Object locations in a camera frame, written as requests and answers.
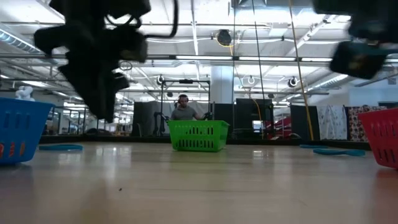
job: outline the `patterned fabric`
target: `patterned fabric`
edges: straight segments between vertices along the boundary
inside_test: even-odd
[[[369,111],[379,111],[386,109],[385,106],[362,106],[348,108],[348,121],[349,121],[349,140],[357,142],[367,142],[365,130],[362,122],[358,119],[358,114]]]
[[[320,139],[347,140],[347,116],[344,106],[317,106]]]

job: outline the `blurry robot gripper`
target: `blurry robot gripper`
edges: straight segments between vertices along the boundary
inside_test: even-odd
[[[178,0],[174,0],[173,28],[168,35],[144,35],[138,31],[140,17],[151,10],[149,0],[51,0],[49,6],[64,15],[65,24],[36,31],[36,47],[48,57],[53,49],[66,47],[68,63],[59,71],[98,119],[112,123],[116,93],[129,87],[129,80],[113,70],[119,68],[120,60],[145,62],[146,38],[175,36]],[[125,15],[130,15],[125,24],[109,19]],[[105,19],[116,28],[107,29]]]
[[[351,16],[353,41],[338,44],[330,63],[333,72],[369,80],[389,55],[398,53],[383,45],[398,43],[398,1],[313,0],[313,7],[319,14]]]

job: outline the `green basket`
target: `green basket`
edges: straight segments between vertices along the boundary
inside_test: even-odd
[[[179,151],[218,152],[226,144],[225,121],[169,121],[173,148]]]

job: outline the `laundry basket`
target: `laundry basket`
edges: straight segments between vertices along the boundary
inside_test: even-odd
[[[398,169],[398,109],[358,115],[378,164]]]
[[[33,158],[53,106],[0,98],[0,164],[15,164]]]
[[[169,121],[173,148],[179,151],[217,152],[226,143],[225,121]]]

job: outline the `blue basket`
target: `blue basket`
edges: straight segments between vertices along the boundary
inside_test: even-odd
[[[15,164],[33,158],[53,106],[0,98],[0,164]]]

